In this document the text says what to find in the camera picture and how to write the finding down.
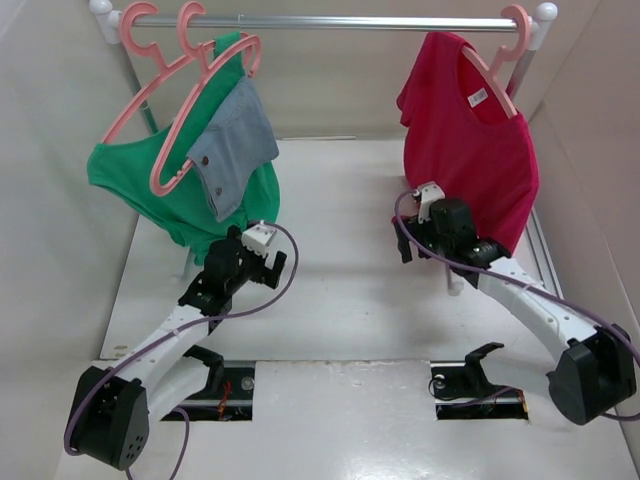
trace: green shirt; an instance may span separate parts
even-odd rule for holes
[[[240,38],[239,32],[216,38],[215,56]],[[242,76],[242,55],[237,54],[204,87],[169,152],[161,175],[163,184],[180,169],[187,151]],[[250,220],[275,221],[280,208],[280,187],[271,163],[259,167],[249,179],[240,207],[220,223],[216,221],[202,183],[193,169],[171,193],[164,197],[155,196],[149,187],[149,177],[170,128],[168,126],[133,143],[96,145],[87,164],[89,183],[121,197],[129,206],[169,232],[178,245],[189,246],[195,254],[196,263],[202,265],[209,245],[226,237],[231,225],[244,229]]]

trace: tag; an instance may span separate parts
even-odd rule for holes
[[[484,88],[481,88],[480,90],[478,90],[473,95],[469,95],[467,97],[467,100],[469,100],[469,105],[471,105],[471,108],[473,108],[473,107],[477,107],[478,105],[480,105],[487,98],[489,98],[489,94],[487,93],[487,91]]]

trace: white rod end cap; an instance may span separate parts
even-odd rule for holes
[[[538,5],[533,16],[540,22],[551,22],[558,16],[558,7],[555,3],[545,2]]]
[[[94,15],[105,15],[113,10],[113,4],[109,0],[91,0],[89,10]]]

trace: white floor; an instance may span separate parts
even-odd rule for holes
[[[632,480],[619,426],[571,425],[528,398],[530,422],[436,421],[429,365],[407,362],[258,364],[254,420],[192,423],[176,480]],[[184,426],[160,423],[134,465],[167,480]],[[62,456],[56,480],[122,480]]]
[[[395,197],[406,188],[401,142],[280,148],[279,222],[300,244],[299,276],[271,309],[223,322],[206,342],[228,360],[271,361],[258,364],[254,420],[194,424],[177,480],[637,478],[617,423],[574,426],[535,395],[527,396],[530,422],[436,421],[426,359],[462,359],[490,341],[541,364],[549,354],[469,286],[448,296],[441,265],[402,265],[390,223]],[[277,245],[291,253],[284,238]],[[103,359],[134,347],[167,315],[196,272],[172,281],[181,255],[165,233],[139,221]],[[526,242],[516,257],[535,273]],[[243,288],[234,311],[271,295]],[[180,424],[153,426],[136,479],[168,478],[182,434]],[[123,476],[62,455],[57,480],[87,478]]]

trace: hanger hook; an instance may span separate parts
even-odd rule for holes
[[[516,22],[518,29],[518,42],[516,46],[509,49],[506,45],[502,45],[496,52],[496,56],[491,62],[489,74],[495,79],[498,71],[504,62],[514,62],[518,60],[529,46],[531,38],[531,20],[527,11],[520,5],[509,5],[500,12],[502,18],[512,18]]]
[[[155,15],[158,13],[158,7],[149,2],[135,2],[129,5],[122,14],[120,19],[120,36],[122,43],[130,52],[141,57],[151,57],[155,62],[158,70],[162,73],[168,70],[168,65],[164,61],[162,52],[156,42],[149,45],[140,45],[136,43],[131,34],[131,27],[136,19],[142,15]]]
[[[204,15],[207,13],[204,6],[198,2],[185,3],[180,9],[178,14],[178,42],[185,55],[195,58],[200,62],[200,69],[202,74],[205,75],[209,71],[209,64],[207,63],[207,51],[204,43],[198,43],[195,47],[189,43],[187,37],[187,27],[189,21],[195,15]]]

